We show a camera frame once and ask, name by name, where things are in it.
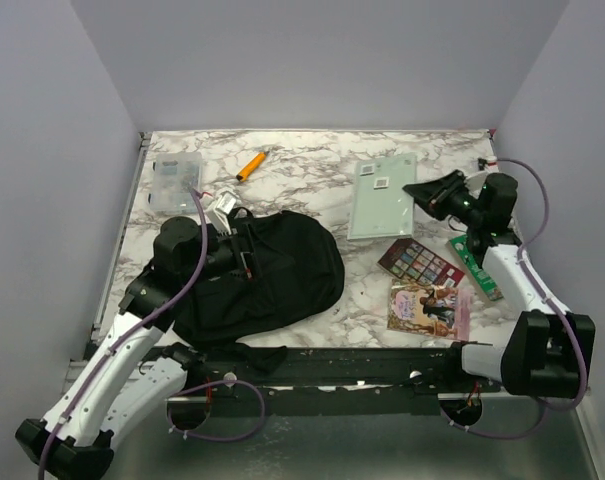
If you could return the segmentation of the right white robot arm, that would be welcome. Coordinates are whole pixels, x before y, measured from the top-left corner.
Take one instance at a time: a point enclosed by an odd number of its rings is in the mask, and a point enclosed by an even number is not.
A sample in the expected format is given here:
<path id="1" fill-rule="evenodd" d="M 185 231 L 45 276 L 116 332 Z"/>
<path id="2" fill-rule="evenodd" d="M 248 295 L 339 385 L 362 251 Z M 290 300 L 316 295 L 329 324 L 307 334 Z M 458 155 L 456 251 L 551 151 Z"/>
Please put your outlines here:
<path id="1" fill-rule="evenodd" d="M 459 170 L 403 187 L 430 217 L 455 217 L 466 226 L 468 251 L 518 316 L 503 347 L 456 344 L 452 361 L 442 367 L 442 379 L 449 389 L 462 392 L 484 377 L 512 395 L 558 399 L 570 409 L 586 392 L 595 324 L 589 316 L 573 313 L 533 268 L 510 226 L 517 189 L 513 177 L 492 172 L 478 195 L 472 195 Z"/>

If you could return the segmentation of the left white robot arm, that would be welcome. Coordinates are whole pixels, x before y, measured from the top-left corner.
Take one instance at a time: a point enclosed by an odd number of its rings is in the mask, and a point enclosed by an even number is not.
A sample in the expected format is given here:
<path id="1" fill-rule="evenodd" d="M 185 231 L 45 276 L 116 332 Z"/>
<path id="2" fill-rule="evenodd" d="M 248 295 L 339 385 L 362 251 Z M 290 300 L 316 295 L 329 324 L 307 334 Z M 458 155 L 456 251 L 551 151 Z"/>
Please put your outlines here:
<path id="1" fill-rule="evenodd" d="M 175 391 L 191 395 L 202 387 L 202 368 L 188 360 L 191 347 L 248 335 L 239 307 L 260 275 L 255 220 L 246 215 L 229 224 L 222 232 L 179 216 L 161 226 L 151 260 L 127 287 L 84 370 L 41 419 L 23 421 L 16 432 L 40 478 L 102 478 L 116 437 L 135 416 Z"/>

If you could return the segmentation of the black student backpack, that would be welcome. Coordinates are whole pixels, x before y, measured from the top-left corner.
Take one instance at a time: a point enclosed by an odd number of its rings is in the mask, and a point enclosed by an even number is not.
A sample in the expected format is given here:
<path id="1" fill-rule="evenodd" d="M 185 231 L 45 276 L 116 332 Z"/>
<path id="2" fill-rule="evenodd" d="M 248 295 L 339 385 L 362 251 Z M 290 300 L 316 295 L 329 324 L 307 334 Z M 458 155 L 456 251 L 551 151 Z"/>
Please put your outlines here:
<path id="1" fill-rule="evenodd" d="M 231 224 L 252 242 L 252 277 L 226 273 L 198 281 L 191 289 L 194 311 L 173 326 L 181 340 L 202 350 L 227 347 L 322 313 L 340 299 L 344 263 L 335 238 L 316 219 L 283 210 Z"/>

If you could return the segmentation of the pale green book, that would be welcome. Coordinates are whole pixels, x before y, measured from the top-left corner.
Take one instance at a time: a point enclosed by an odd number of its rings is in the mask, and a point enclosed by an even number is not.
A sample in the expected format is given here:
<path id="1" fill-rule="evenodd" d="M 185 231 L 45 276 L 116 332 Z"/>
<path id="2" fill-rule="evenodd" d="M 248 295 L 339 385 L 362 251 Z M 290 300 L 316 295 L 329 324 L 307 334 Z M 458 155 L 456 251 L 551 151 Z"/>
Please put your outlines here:
<path id="1" fill-rule="evenodd" d="M 416 181 L 416 171 L 415 153 L 356 163 L 349 241 L 413 235 L 414 200 L 403 187 Z"/>

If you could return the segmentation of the illustrated storybook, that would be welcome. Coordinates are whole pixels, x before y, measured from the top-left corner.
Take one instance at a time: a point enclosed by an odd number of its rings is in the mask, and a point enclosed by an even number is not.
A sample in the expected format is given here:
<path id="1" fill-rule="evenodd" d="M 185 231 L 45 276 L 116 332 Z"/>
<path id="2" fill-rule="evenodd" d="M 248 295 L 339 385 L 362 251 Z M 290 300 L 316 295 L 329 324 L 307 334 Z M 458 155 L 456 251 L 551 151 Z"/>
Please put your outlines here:
<path id="1" fill-rule="evenodd" d="M 467 289 L 396 282 L 389 293 L 387 328 L 468 341 L 471 303 L 472 294 Z"/>

